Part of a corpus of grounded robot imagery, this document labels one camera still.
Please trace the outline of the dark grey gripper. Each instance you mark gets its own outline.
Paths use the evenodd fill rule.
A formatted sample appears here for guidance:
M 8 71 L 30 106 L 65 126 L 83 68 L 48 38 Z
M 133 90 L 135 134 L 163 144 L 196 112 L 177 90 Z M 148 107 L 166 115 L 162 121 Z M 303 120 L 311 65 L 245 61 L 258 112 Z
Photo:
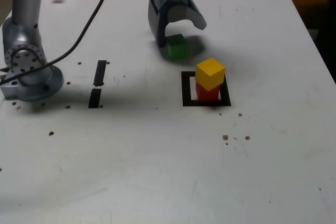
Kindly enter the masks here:
M 207 23 L 192 0 L 149 0 L 148 21 L 156 44 L 166 44 L 165 28 L 168 23 L 189 20 L 194 27 L 204 30 Z

